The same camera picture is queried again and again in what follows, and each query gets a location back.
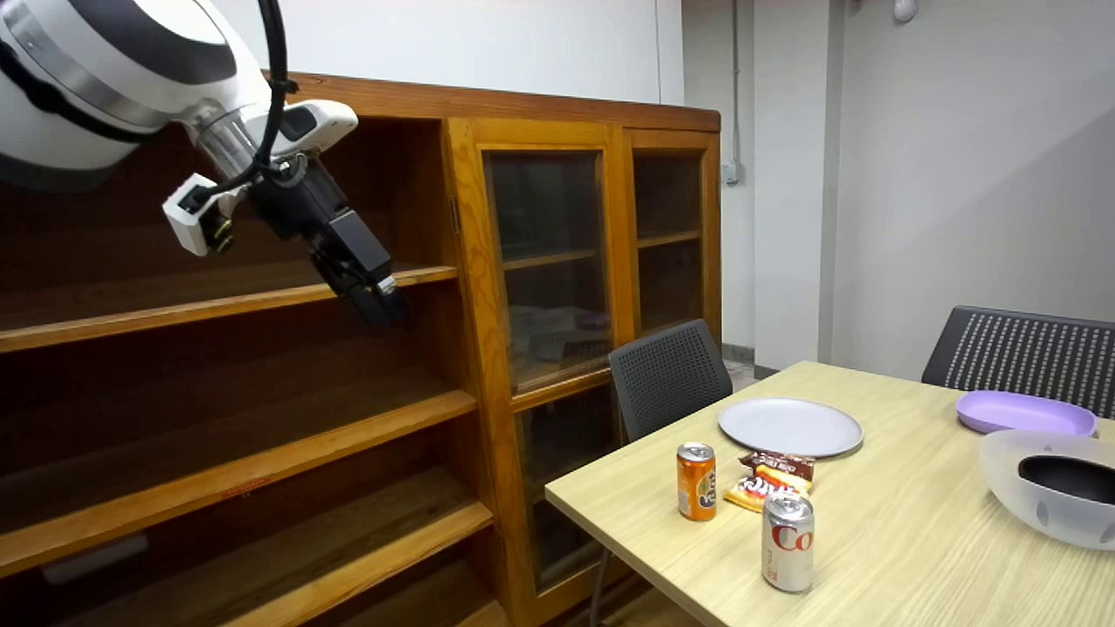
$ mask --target table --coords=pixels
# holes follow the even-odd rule
[[[721,502],[676,514],[676,446],[712,441],[738,480],[719,409],[801,398],[855,414],[863,446],[819,462],[817,587],[758,577],[758,514]],[[1019,522],[983,484],[979,435],[959,391],[819,361],[758,378],[547,484],[547,499],[700,623],[1115,623],[1115,552],[1077,551]]]

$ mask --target beverage can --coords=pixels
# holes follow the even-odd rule
[[[719,514],[719,455],[709,441],[676,446],[676,511],[693,522]]]
[[[764,577],[781,592],[811,587],[817,511],[801,494],[775,494],[764,503]]]

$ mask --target chair backrest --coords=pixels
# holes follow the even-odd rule
[[[705,320],[682,320],[611,352],[626,437],[642,437],[731,394]]]
[[[1014,391],[1115,414],[1115,322],[1022,308],[954,307],[922,383]]]

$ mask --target cabinet door frame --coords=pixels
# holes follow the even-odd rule
[[[491,208],[489,153],[598,153],[598,208],[603,208],[603,297],[611,307],[611,343],[635,334],[635,224],[624,128],[598,123],[539,123],[539,117],[451,117],[445,153],[452,178],[452,205],[461,217],[465,298],[474,308],[474,352],[481,365],[481,426],[496,449],[491,475],[481,480],[486,502],[498,511],[506,539],[496,583],[513,623],[542,623],[532,577],[532,535],[523,475],[519,414],[605,383],[605,370],[569,373],[559,383],[517,394],[508,361],[508,293],[503,264],[503,237]]]
[[[642,329],[642,264],[639,264],[639,199],[635,155],[700,155],[700,312],[714,338],[721,338],[721,136],[690,128],[626,128],[626,186],[630,186],[630,239],[635,239],[635,326]]]

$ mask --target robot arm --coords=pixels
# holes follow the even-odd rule
[[[249,196],[278,237],[309,246],[337,297],[384,320],[391,254],[316,161],[354,128],[354,112],[286,103],[278,6],[259,6],[272,84],[208,0],[0,0],[0,178],[91,186],[179,123],[223,178],[192,174],[165,203],[184,250],[223,250]]]

